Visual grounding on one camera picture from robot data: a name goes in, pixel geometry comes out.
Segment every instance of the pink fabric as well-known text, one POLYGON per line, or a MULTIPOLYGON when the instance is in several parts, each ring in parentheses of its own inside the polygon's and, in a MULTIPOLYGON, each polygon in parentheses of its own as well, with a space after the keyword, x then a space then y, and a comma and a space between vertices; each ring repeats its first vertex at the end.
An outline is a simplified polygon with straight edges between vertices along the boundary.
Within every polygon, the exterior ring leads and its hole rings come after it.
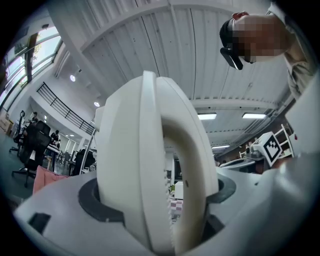
POLYGON ((68 178, 69 176, 55 174, 52 171, 49 171, 42 166, 38 166, 36 169, 36 176, 33 184, 33 194, 42 189, 44 186, 62 180, 64 178, 68 178))

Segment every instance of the metal pole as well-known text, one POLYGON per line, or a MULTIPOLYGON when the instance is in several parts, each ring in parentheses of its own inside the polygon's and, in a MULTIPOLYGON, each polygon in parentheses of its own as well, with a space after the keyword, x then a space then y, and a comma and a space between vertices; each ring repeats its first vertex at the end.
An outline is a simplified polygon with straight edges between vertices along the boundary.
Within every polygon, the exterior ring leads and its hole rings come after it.
POLYGON ((81 163, 81 168, 80 168, 80 174, 81 174, 81 171, 84 169, 85 167, 85 162, 86 162, 86 159, 87 159, 87 155, 88 155, 88 152, 89 152, 89 148, 91 146, 91 143, 92 143, 92 140, 94 139, 94 136, 95 136, 95 133, 96 133, 96 129, 93 130, 93 133, 91 135, 91 138, 90 138, 90 141, 85 149, 85 152, 84 152, 84 156, 83 156, 83 159, 82 159, 82 163, 81 163))

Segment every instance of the ear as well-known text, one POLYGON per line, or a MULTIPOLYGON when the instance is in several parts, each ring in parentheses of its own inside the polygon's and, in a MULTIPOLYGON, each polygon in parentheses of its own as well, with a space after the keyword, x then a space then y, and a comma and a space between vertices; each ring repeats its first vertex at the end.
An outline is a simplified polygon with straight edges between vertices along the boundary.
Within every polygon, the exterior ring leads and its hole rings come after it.
POLYGON ((236 12, 234 14, 232 14, 232 18, 234 18, 235 20, 239 20, 241 17, 249 15, 249 13, 247 13, 246 11, 242 11, 242 12, 236 12))

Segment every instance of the fluorescent light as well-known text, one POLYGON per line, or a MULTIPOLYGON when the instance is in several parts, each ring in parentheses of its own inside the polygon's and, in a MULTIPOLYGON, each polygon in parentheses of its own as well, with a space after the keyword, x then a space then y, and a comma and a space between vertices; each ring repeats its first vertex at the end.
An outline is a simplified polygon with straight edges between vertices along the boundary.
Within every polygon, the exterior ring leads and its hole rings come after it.
POLYGON ((266 114, 256 114, 256 113, 244 113, 242 118, 245 119, 264 119, 266 114))
POLYGON ((216 119, 217 114, 211 113, 211 114, 198 114, 198 117, 200 120, 212 120, 216 119))
POLYGON ((224 148, 229 148, 230 145, 224 145, 224 146, 213 146, 212 149, 216 150, 216 149, 224 149, 224 148))

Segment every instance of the floor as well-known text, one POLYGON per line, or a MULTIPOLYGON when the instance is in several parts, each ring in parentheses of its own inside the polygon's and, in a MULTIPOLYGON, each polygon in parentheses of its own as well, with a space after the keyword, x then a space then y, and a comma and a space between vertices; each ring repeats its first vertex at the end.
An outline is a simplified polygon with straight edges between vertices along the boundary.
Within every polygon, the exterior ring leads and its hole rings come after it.
MULTIPOLYGON (((14 198, 15 201, 17 199, 27 199, 32 195, 34 179, 29 177, 28 186, 25 188, 25 175, 15 174, 14 177, 11 176, 12 171, 18 171, 24 167, 16 151, 9 153, 11 147, 17 147, 17 144, 14 143, 12 138, 0 131, 0 186, 2 192, 10 199, 14 198)), ((43 161, 42 166, 48 166, 46 159, 43 161)), ((68 173, 67 166, 64 167, 59 162, 56 162, 54 169, 57 174, 67 175, 68 173)))

